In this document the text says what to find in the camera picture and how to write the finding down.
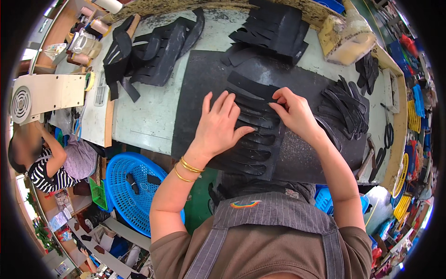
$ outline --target scissors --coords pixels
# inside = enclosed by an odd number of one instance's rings
[[[385,109],[385,113],[386,113],[386,127],[384,129],[384,147],[386,149],[389,149],[392,144],[393,144],[393,138],[394,138],[394,133],[393,133],[393,126],[389,121],[389,115],[388,115],[388,108],[381,103],[381,106],[383,106],[383,108]]]
[[[82,118],[83,118],[84,112],[85,112],[85,105],[82,107],[82,111],[81,111],[81,114],[79,115],[79,118],[76,119],[76,121],[74,122],[73,134],[74,134],[76,141],[79,141],[79,139],[81,138],[81,135],[82,135]]]

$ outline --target black scissors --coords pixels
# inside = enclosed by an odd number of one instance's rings
[[[394,138],[394,133],[393,133],[393,126],[389,121],[389,115],[388,115],[388,108],[381,103],[381,105],[383,106],[383,108],[385,109],[386,112],[386,127],[384,129],[384,147],[386,149],[389,149],[392,144],[393,144],[393,138]]]

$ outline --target fan vent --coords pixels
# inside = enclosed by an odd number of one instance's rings
[[[11,102],[11,117],[15,123],[22,123],[31,111],[31,93],[26,86],[20,86]]]

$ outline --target rainbow embroidery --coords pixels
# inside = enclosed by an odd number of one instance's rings
[[[254,207],[256,206],[261,200],[252,200],[251,202],[247,204],[239,204],[239,201],[233,202],[230,204],[233,208],[246,208],[246,207]]]

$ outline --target white table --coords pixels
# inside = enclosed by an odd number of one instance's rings
[[[181,11],[158,17],[149,17],[141,21],[135,31],[134,37],[150,33],[153,28],[166,25],[178,17],[195,20],[192,11]],[[248,14],[240,10],[205,10],[205,28],[197,43],[192,49],[225,51],[233,41],[228,37],[230,33],[242,27]],[[119,26],[122,21],[114,23],[113,28]],[[93,71],[99,73],[103,69],[102,60],[112,43],[112,36],[101,40],[103,51],[93,60]],[[355,66],[344,67],[327,63],[322,56],[317,32],[310,29],[305,37],[309,46],[298,63],[298,67],[316,72],[331,80],[338,80],[342,75],[347,82],[356,82],[359,73]],[[186,70],[189,52],[177,60],[171,77],[163,87],[134,83],[141,97],[133,103],[130,96],[119,85],[119,98],[115,100],[113,112],[112,138],[119,142],[137,146],[143,149],[170,155],[173,138],[173,128],[177,112],[178,98],[182,86],[183,76]],[[106,106],[95,107],[93,100],[98,79],[95,85],[87,93],[85,103],[87,111],[82,121],[82,138],[102,145],[105,129]],[[370,101],[369,133],[376,146],[376,152],[384,147],[384,127],[386,124],[384,109],[380,103],[385,103],[384,79],[380,74],[375,83],[375,89],[371,96],[366,94]],[[364,157],[368,148],[364,147]],[[390,152],[387,152],[384,162],[376,175],[375,181],[381,182],[387,168]],[[369,165],[359,179],[361,183],[368,183],[368,177],[372,171]]]

